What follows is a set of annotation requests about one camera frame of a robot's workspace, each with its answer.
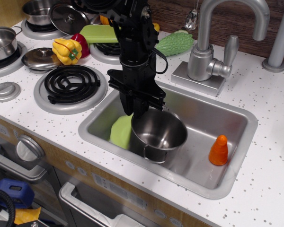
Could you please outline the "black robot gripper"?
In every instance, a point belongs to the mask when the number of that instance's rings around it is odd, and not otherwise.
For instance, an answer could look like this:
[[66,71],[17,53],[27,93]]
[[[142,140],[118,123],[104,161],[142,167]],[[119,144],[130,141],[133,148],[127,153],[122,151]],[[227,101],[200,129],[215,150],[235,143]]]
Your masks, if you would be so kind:
[[119,91],[124,113],[135,118],[141,118],[154,107],[162,111],[165,107],[166,93],[155,81],[156,59],[142,65],[122,65],[121,70],[108,70],[109,86]]

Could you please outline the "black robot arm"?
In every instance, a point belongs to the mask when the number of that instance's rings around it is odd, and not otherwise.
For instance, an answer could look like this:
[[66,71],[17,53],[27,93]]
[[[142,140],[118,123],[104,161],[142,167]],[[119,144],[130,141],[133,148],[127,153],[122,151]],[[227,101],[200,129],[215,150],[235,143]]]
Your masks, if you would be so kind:
[[152,23],[146,0],[73,0],[71,5],[90,14],[110,20],[121,47],[121,70],[109,70],[109,86],[118,90],[127,115],[136,118],[149,107],[163,110],[165,92],[156,84],[158,31]]

